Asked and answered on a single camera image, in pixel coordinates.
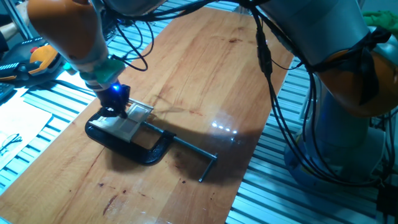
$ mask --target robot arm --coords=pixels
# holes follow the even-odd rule
[[[164,2],[104,1],[116,12],[133,16],[143,15]],[[94,1],[94,4],[98,9],[97,5],[101,3]],[[278,0],[268,1],[261,7],[312,67],[325,62],[347,60],[345,56],[349,55],[350,49],[366,41],[369,36],[369,28],[355,0]],[[120,85],[117,76],[124,67],[122,63],[108,59],[100,18],[90,2],[30,0],[28,13],[38,33],[81,73],[82,79],[96,92],[103,107],[113,109],[109,115],[123,116],[123,104],[126,103],[129,90],[128,86]],[[347,68],[347,63],[316,72],[347,111],[355,116],[370,117],[387,113],[398,105],[398,42],[391,37],[385,44],[365,46],[363,49],[370,52],[370,60],[355,59],[361,55],[362,52],[359,52],[352,55],[354,60],[350,63],[355,67],[366,67],[367,63],[373,63],[368,69],[376,73],[373,78],[378,84],[373,83],[373,87],[377,90],[365,89],[364,83],[369,84],[369,80],[361,74],[363,71]],[[363,96],[367,91],[373,91],[374,94],[364,101]]]
[[[134,3],[130,5],[130,12],[135,12],[132,14],[143,14],[163,1],[130,2]],[[120,8],[120,1],[109,3]],[[96,93],[103,106],[101,115],[125,118],[130,87],[118,81],[124,64],[108,58],[100,17],[89,0],[30,0],[28,14],[37,32],[80,72],[87,87]]]

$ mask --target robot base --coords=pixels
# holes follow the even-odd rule
[[[306,158],[310,160],[311,157],[308,155],[308,151],[313,151],[313,149],[307,149],[307,147],[313,146],[313,144],[308,144],[309,140],[304,142],[301,134],[297,136],[296,140]],[[334,153],[340,153],[340,156],[337,156],[340,160],[330,164],[330,167],[337,175],[346,180],[351,182],[364,182],[370,178],[372,172],[379,164],[384,153],[384,147],[384,132],[378,129],[369,128],[367,138],[363,142],[362,146],[335,151]],[[332,193],[346,188],[314,177],[299,163],[298,159],[294,156],[292,150],[288,146],[285,148],[284,158],[286,167],[292,177],[298,183],[312,190]],[[318,167],[326,172],[326,169],[316,157],[312,157],[312,159]]]

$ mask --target wood grain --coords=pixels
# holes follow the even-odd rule
[[[288,67],[292,55],[265,32],[273,59]],[[219,153],[204,183],[198,179],[209,161],[177,144],[145,167],[90,140],[83,127],[100,107],[95,100],[0,197],[0,216],[12,223],[224,223],[271,109],[255,34],[249,16],[200,9],[160,33],[147,72],[128,68],[120,76],[132,98],[155,107],[152,123]],[[274,67],[277,90],[284,77]],[[134,140],[154,142],[145,134]]]

